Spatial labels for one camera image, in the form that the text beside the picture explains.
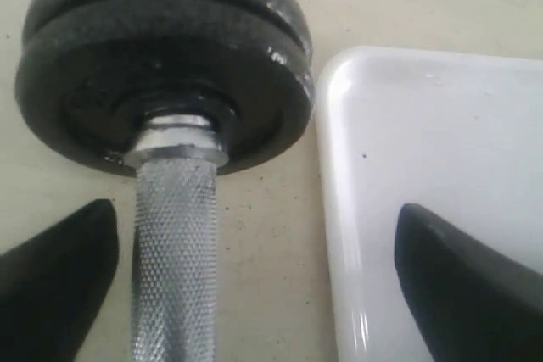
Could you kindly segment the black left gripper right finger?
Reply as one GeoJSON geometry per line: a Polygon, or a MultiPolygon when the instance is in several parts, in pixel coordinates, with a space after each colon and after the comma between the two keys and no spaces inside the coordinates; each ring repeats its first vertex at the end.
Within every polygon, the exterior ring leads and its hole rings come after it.
{"type": "Polygon", "coordinates": [[[419,204],[395,232],[400,289],[435,361],[540,361],[542,275],[419,204]]]}

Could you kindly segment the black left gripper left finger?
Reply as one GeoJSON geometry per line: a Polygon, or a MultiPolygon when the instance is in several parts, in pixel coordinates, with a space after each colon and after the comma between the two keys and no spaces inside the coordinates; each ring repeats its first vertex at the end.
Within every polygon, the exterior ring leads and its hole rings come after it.
{"type": "Polygon", "coordinates": [[[75,360],[117,266],[117,219],[108,199],[3,253],[1,359],[75,360]]]}

